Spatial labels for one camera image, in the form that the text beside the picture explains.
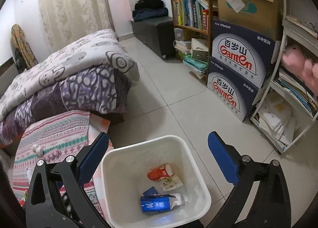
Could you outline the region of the black storage bench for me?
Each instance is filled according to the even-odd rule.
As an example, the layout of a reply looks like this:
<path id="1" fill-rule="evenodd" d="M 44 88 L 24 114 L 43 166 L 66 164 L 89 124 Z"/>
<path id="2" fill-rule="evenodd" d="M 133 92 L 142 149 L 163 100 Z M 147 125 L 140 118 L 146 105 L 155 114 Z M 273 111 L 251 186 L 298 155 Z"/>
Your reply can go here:
<path id="1" fill-rule="evenodd" d="M 131 22 L 133 33 L 143 44 L 163 60 L 175 57 L 174 24 L 171 17 L 149 18 Z"/>

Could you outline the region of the green white paper package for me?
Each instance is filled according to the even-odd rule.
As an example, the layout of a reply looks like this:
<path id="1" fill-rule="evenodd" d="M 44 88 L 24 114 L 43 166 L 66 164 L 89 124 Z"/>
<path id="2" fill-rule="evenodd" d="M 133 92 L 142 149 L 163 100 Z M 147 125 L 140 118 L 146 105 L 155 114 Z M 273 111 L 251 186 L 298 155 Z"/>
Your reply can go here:
<path id="1" fill-rule="evenodd" d="M 161 179 L 160 186 L 163 191 L 171 191 L 182 187 L 183 183 L 178 176 L 173 176 Z"/>

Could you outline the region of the orange red snack wrapper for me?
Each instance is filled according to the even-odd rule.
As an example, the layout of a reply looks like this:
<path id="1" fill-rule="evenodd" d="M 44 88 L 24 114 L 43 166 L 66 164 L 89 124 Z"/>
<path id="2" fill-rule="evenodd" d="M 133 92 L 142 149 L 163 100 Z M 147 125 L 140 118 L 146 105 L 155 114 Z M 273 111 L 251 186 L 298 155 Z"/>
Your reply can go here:
<path id="1" fill-rule="evenodd" d="M 169 164 L 163 164 L 147 173 L 147 178 L 151 181 L 159 181 L 164 178 L 171 178 L 175 172 Z"/>

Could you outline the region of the white cartoon print quilt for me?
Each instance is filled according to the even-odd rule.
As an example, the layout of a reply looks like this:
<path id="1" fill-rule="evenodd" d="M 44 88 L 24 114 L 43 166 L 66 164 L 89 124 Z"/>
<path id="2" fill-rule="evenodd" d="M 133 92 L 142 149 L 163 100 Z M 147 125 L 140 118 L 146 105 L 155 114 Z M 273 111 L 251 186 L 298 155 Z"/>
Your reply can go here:
<path id="1" fill-rule="evenodd" d="M 18 74 L 1 97 L 1 120 L 36 92 L 93 66 L 108 65 L 139 81 L 138 64 L 119 45 L 112 29 L 78 39 Z"/>

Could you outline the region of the pink plush toy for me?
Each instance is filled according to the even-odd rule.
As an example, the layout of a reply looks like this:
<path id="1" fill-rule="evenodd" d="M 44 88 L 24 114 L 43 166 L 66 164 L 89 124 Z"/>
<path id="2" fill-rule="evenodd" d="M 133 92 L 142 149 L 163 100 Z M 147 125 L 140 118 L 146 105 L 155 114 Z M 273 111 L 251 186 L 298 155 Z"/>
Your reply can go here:
<path id="1" fill-rule="evenodd" d="M 314 63 L 310 58 L 306 58 L 296 44 L 285 48 L 281 63 L 317 95 L 317 63 Z"/>

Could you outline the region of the upper Ganten water box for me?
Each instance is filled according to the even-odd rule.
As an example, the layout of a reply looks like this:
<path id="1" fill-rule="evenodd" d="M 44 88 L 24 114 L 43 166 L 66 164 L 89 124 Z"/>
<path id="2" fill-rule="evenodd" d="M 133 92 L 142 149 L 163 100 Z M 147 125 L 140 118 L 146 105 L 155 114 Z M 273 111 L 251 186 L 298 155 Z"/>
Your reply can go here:
<path id="1" fill-rule="evenodd" d="M 280 45 L 248 28 L 213 20 L 211 56 L 258 88 L 272 71 Z"/>

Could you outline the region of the cream lace curtain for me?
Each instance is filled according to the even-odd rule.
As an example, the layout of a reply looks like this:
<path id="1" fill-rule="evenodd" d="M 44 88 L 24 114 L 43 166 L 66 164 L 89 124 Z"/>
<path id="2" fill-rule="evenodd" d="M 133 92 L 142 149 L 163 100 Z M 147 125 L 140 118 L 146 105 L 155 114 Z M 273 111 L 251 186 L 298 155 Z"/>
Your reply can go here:
<path id="1" fill-rule="evenodd" d="M 52 52 L 114 27 L 108 0 L 38 0 L 38 8 L 46 44 Z"/>

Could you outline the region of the white plastic trash bin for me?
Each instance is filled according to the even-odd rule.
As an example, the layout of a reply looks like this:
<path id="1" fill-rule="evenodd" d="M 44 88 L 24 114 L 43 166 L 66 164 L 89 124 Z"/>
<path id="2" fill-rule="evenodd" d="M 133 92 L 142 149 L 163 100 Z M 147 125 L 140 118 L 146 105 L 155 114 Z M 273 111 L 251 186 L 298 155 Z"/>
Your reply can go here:
<path id="1" fill-rule="evenodd" d="M 183 186 L 174 190 L 183 204 L 161 213 L 142 212 L 140 198 L 154 187 L 165 192 L 147 173 L 169 164 Z M 112 227 L 178 227 L 202 218 L 211 195 L 186 142 L 175 135 L 109 151 L 101 162 L 108 221 Z"/>

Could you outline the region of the brown cardboard box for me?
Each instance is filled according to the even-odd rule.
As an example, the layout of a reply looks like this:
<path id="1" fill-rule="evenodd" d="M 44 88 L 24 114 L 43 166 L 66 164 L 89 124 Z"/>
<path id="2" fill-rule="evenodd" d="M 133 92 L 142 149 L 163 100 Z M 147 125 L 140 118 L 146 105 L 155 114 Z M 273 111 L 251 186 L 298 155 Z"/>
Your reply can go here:
<path id="1" fill-rule="evenodd" d="M 217 0 L 221 21 L 281 39 L 283 0 Z"/>

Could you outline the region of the blue carton box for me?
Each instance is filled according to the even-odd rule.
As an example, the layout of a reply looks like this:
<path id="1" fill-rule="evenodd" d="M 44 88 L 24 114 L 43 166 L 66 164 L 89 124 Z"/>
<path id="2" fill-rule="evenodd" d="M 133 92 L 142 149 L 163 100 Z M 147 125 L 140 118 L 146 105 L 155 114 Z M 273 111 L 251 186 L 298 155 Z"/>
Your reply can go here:
<path id="1" fill-rule="evenodd" d="M 169 212 L 175 207 L 184 204 L 181 194 L 165 194 L 142 196 L 140 198 L 141 210 L 144 213 Z"/>

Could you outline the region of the white metal shelf rack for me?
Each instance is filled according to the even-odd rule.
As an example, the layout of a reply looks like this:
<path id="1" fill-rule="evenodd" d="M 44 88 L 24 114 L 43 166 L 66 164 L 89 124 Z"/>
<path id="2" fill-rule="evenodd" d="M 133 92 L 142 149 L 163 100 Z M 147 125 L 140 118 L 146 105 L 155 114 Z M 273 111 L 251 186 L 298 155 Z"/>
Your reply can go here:
<path id="1" fill-rule="evenodd" d="M 265 93 L 251 116 L 251 122 L 279 154 L 317 122 L 317 95 L 281 63 L 285 48 L 295 44 L 317 63 L 317 0 L 283 0 L 280 50 Z"/>

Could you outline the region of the ganten water box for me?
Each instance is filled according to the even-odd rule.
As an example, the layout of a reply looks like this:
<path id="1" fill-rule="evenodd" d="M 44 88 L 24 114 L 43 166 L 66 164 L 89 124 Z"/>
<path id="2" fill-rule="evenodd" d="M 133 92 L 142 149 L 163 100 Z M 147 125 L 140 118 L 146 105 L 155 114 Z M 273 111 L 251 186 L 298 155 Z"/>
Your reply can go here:
<path id="1" fill-rule="evenodd" d="M 211 56 L 258 88 L 272 71 L 280 45 L 248 28 L 213 20 Z"/>
<path id="2" fill-rule="evenodd" d="M 217 59 L 210 57 L 207 87 L 243 122 L 261 100 L 268 81 L 258 88 Z"/>

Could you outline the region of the books stack on floor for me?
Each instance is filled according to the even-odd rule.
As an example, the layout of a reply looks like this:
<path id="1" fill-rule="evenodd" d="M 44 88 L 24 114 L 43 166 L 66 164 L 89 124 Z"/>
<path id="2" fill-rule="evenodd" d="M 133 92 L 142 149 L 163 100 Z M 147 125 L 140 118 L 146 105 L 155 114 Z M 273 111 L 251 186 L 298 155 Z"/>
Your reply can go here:
<path id="1" fill-rule="evenodd" d="M 198 39 L 174 40 L 173 46 L 179 58 L 199 79 L 207 76 L 208 48 Z"/>

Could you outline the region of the wooden bookshelf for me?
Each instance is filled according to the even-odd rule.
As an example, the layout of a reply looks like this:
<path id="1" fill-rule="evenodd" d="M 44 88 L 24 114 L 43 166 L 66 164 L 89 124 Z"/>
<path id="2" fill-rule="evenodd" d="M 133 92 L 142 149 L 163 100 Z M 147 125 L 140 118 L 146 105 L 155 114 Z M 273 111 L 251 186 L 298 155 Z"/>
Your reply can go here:
<path id="1" fill-rule="evenodd" d="M 175 40 L 198 39 L 207 46 L 209 60 L 212 48 L 211 22 L 218 17 L 217 0 L 170 0 L 170 3 Z"/>

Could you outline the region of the plaid garment on rack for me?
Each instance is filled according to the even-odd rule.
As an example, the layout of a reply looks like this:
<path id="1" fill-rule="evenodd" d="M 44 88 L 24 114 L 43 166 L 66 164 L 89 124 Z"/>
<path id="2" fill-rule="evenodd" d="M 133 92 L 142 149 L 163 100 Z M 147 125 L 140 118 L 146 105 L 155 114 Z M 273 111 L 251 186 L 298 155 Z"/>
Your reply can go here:
<path id="1" fill-rule="evenodd" d="M 29 44 L 26 41 L 25 33 L 18 24 L 11 27 L 11 42 L 15 49 L 15 63 L 18 71 L 29 70 L 38 64 Z"/>

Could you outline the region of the dark clothes pile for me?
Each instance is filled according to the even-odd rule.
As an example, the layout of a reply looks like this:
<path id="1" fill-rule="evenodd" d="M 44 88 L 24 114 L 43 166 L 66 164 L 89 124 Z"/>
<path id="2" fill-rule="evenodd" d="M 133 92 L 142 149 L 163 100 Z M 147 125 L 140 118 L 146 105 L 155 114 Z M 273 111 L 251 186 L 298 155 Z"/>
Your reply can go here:
<path id="1" fill-rule="evenodd" d="M 168 15 L 169 11 L 162 0 L 139 0 L 132 12 L 134 22 Z"/>

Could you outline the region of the white tissue ball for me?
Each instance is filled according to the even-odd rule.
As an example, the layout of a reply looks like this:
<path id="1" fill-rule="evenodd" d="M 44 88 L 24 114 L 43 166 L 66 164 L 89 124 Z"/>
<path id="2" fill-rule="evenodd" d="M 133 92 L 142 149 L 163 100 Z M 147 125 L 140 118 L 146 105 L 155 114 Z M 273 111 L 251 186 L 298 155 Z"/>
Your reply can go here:
<path id="1" fill-rule="evenodd" d="M 41 145 L 33 144 L 31 149 L 38 157 L 42 157 L 44 155 L 44 150 Z"/>

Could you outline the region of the grey bed headboard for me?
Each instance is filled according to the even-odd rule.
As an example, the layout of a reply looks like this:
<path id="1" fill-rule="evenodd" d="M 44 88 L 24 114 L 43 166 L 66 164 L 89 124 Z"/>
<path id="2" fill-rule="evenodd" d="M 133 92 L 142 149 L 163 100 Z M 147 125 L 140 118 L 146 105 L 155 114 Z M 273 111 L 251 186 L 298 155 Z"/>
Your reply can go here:
<path id="1" fill-rule="evenodd" d="M 14 78 L 18 75 L 18 70 L 14 60 L 10 58 L 0 67 L 0 96 L 3 96 Z"/>

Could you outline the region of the lower Ganten water box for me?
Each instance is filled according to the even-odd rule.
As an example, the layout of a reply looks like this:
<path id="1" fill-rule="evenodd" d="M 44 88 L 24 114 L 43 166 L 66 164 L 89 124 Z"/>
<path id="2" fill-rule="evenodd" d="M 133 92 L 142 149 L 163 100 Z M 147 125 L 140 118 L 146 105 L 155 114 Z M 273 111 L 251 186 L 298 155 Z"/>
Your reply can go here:
<path id="1" fill-rule="evenodd" d="M 207 87 L 243 122 L 261 100 L 268 81 L 258 88 L 217 59 L 210 57 Z"/>

